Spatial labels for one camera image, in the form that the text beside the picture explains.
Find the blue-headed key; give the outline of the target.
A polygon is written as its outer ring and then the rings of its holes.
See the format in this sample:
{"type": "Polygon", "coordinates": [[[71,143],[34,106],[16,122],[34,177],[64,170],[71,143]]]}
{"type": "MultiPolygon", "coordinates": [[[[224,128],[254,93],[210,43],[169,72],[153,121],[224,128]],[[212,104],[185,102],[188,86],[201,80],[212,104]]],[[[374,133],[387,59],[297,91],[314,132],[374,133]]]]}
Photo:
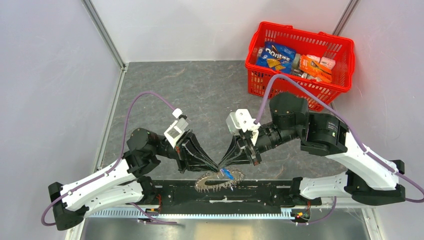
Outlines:
{"type": "Polygon", "coordinates": [[[230,181],[233,181],[234,179],[235,179],[235,177],[232,175],[232,173],[229,171],[229,170],[227,170],[227,169],[225,169],[225,168],[222,168],[221,170],[220,170],[220,172],[225,176],[225,177],[227,177],[230,181]]]}

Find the round keyring disc with keys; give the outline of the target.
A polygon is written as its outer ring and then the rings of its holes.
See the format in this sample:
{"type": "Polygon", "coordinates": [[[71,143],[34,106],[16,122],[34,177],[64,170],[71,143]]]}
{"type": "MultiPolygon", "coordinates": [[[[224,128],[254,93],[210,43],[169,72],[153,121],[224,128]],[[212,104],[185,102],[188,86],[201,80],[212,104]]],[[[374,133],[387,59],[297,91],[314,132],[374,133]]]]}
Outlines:
{"type": "Polygon", "coordinates": [[[226,168],[234,176],[234,180],[229,180],[221,171],[206,172],[194,183],[194,189],[199,193],[217,192],[222,189],[233,189],[237,184],[245,179],[245,174],[237,168],[226,168]]]}

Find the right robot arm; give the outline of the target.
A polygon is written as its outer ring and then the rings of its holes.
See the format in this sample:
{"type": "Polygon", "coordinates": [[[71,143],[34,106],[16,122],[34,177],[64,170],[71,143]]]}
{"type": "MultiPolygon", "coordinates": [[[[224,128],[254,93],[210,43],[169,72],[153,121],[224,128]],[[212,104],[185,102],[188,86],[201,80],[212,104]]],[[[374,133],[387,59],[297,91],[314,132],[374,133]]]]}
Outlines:
{"type": "Polygon", "coordinates": [[[396,174],[362,153],[348,126],[334,115],[310,112],[307,100],[283,92],[269,103],[271,122],[255,126],[246,110],[232,112],[226,122],[232,133],[230,146],[220,168],[261,162],[261,154],[295,139],[310,155],[326,157],[346,167],[327,177],[293,178],[288,198],[294,205],[321,197],[351,197],[354,201],[382,206],[406,200],[406,190],[396,174]]]}

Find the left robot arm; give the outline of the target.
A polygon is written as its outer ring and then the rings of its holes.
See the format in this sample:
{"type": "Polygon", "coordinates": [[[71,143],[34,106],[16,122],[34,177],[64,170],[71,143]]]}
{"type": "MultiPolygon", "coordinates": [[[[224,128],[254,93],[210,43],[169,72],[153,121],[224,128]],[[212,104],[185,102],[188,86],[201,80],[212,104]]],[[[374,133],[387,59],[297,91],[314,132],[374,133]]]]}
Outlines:
{"type": "Polygon", "coordinates": [[[47,209],[53,213],[52,226],[68,230],[103,209],[155,203],[159,193],[147,174],[159,166],[159,156],[176,160],[182,173],[219,170],[190,130],[172,136],[137,128],[126,145],[128,151],[103,169],[73,183],[54,182],[48,186],[51,204],[47,209]]]}

